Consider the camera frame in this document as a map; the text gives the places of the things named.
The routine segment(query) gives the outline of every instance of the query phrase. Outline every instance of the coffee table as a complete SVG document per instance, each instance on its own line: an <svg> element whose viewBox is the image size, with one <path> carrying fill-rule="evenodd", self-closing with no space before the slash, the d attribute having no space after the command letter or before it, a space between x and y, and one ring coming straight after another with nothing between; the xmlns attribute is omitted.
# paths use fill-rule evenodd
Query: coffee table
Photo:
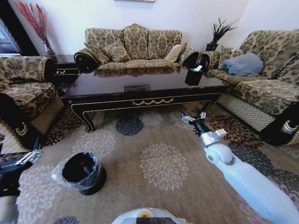
<svg viewBox="0 0 299 224"><path fill-rule="evenodd" d="M86 112L206 102L207 112L230 86L184 67L96 70L81 74L62 96L93 131Z"/></svg>

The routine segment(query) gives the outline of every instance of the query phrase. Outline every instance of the floor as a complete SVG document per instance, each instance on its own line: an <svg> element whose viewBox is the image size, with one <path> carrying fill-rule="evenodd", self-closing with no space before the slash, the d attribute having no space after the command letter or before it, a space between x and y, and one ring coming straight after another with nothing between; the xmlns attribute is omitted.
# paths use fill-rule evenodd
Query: floor
<svg viewBox="0 0 299 224"><path fill-rule="evenodd" d="M110 224L140 207L166 209L194 224L268 223L207 161L193 127L181 121L180 108L195 114L191 104L92 112L93 133L86 133L66 109L48 135L44 155L20 178L18 223ZM225 128L222 142L278 185L299 209L298 148L268 145L217 105L206 123L213 130ZM55 173L61 181L65 160L80 151L94 152L107 170L104 187L92 196L50 178Z"/></svg>

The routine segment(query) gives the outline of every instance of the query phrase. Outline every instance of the sofa armrest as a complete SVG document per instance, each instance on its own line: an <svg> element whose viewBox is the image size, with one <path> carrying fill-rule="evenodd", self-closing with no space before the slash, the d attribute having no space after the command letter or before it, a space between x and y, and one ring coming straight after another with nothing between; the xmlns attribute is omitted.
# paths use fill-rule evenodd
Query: sofa armrest
<svg viewBox="0 0 299 224"><path fill-rule="evenodd" d="M178 63L181 66L186 66L187 68L195 68L197 60L199 57L199 51L192 48L186 48L186 50L181 54Z"/></svg>
<svg viewBox="0 0 299 224"><path fill-rule="evenodd" d="M220 52L218 51L205 51L200 56L200 65L203 66L202 70L208 72L212 69L218 68L220 59Z"/></svg>
<svg viewBox="0 0 299 224"><path fill-rule="evenodd" d="M0 57L0 81L8 84L51 82L56 70L48 57Z"/></svg>
<svg viewBox="0 0 299 224"><path fill-rule="evenodd" d="M80 73L90 73L100 66L100 63L87 48L76 52L74 60Z"/></svg>

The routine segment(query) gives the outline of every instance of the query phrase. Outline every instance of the blue pillow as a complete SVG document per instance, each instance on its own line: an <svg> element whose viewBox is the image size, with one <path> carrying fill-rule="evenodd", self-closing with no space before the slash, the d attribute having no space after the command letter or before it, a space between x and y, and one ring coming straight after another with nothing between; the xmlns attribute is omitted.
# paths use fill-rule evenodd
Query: blue pillow
<svg viewBox="0 0 299 224"><path fill-rule="evenodd" d="M263 61L253 53L224 60L222 68L237 76L256 76L263 70Z"/></svg>

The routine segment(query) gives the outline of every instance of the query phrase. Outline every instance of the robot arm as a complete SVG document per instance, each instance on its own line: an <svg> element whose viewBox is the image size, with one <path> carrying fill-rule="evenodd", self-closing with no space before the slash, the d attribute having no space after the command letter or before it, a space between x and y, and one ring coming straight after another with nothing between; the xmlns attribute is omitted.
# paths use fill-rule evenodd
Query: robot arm
<svg viewBox="0 0 299 224"><path fill-rule="evenodd" d="M275 224L299 224L299 212L292 200L268 178L219 141L224 129L212 132L205 124L206 113L194 119L181 112L182 120L198 131L207 159L223 173L226 181L261 217Z"/></svg>

